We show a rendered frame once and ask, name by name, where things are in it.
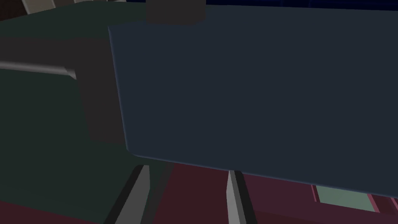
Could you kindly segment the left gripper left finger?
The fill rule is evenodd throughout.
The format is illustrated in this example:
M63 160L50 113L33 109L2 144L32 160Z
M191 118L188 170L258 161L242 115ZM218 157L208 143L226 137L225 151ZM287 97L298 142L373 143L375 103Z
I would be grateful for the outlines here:
M104 224L140 224L149 191L149 166L135 166Z

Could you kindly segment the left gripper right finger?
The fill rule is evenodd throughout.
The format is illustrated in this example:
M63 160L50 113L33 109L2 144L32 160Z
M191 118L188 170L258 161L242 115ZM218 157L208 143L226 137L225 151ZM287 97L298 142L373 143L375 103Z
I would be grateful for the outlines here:
M226 199L228 224L258 224L242 172L228 171Z

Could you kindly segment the dark blue table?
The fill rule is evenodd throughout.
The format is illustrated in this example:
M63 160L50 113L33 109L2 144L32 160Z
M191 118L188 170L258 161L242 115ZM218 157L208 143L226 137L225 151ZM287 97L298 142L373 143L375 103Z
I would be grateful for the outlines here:
M398 11L216 5L108 31L131 154L398 198Z

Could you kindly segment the dark grey block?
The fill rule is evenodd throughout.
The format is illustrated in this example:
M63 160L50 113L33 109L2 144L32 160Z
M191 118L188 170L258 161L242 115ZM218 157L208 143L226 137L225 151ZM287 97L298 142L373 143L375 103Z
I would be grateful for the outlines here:
M157 24L193 25L206 16L206 0L146 0L146 20Z

